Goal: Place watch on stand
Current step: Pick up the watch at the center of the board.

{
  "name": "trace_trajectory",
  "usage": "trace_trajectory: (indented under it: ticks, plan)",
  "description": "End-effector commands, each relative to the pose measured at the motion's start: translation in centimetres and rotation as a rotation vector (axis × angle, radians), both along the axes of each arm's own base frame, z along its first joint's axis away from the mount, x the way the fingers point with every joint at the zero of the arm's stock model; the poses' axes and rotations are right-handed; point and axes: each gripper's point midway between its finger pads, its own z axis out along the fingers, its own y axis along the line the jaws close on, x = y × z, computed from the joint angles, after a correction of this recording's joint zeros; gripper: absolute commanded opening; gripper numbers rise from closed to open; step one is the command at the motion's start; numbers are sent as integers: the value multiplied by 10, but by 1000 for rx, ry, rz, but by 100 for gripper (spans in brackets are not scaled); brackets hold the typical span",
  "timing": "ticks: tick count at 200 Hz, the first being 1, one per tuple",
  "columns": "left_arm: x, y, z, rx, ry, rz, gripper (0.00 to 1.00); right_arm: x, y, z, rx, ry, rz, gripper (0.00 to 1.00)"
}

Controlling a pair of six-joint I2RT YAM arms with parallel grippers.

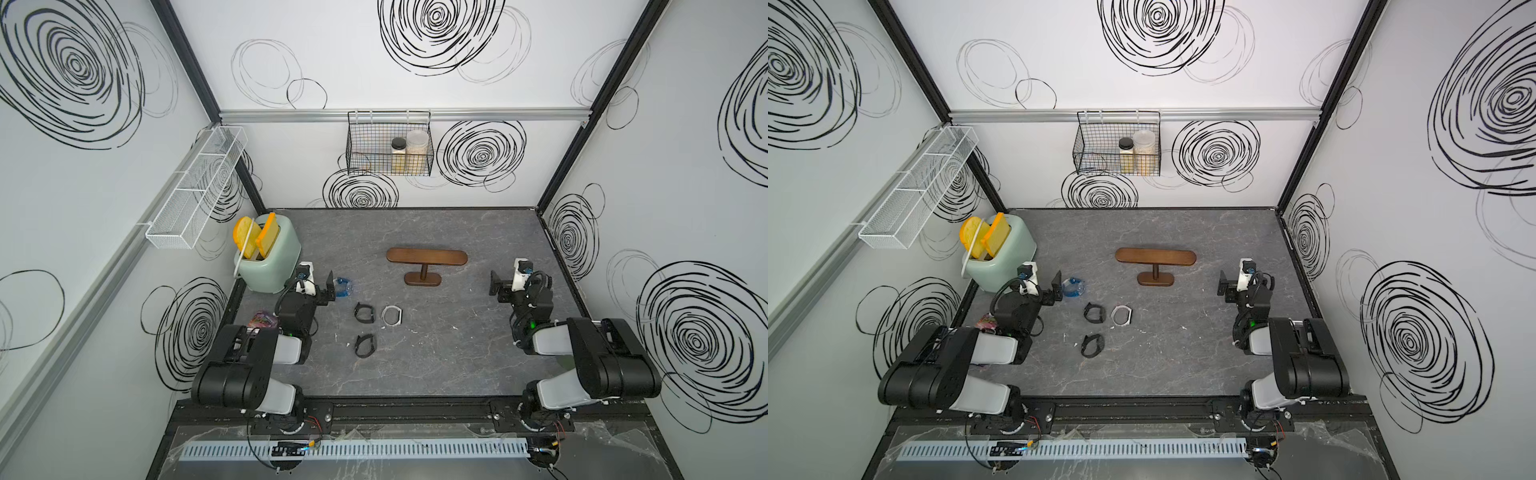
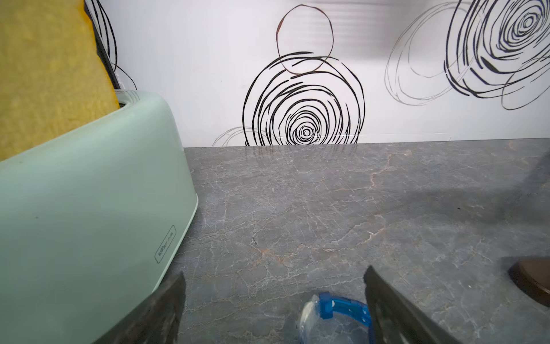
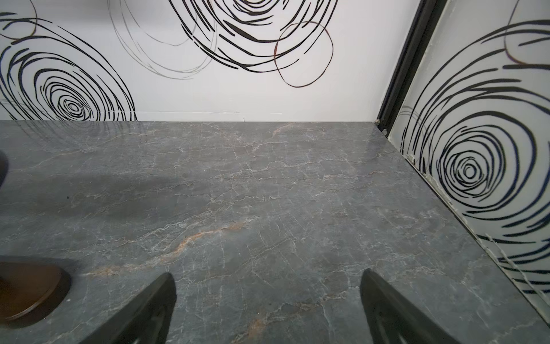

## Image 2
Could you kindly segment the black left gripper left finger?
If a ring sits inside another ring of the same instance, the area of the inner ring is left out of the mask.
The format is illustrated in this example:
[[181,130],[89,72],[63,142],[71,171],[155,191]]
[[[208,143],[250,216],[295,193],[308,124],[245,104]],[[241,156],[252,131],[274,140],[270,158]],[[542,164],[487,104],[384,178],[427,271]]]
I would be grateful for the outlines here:
[[186,281],[179,272],[95,342],[176,343],[185,302]]

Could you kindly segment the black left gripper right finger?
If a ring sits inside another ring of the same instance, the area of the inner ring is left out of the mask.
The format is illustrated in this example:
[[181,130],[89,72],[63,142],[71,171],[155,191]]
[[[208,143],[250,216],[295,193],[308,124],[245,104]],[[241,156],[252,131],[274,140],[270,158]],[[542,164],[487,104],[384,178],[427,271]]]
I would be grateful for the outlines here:
[[364,281],[372,321],[370,343],[461,343],[386,282],[372,265]]

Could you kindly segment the blue translucent watch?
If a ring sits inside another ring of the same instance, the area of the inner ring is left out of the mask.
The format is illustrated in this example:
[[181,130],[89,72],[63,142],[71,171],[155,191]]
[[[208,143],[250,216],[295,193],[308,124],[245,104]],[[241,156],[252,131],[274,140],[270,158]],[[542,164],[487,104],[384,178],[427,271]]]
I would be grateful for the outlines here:
[[305,303],[299,316],[299,342],[308,343],[312,328],[319,320],[334,318],[335,313],[345,315],[356,320],[360,325],[368,329],[368,343],[375,342],[375,334],[372,328],[372,318],[368,305],[358,300],[352,300],[340,296],[333,296],[329,292],[321,292],[313,295]]

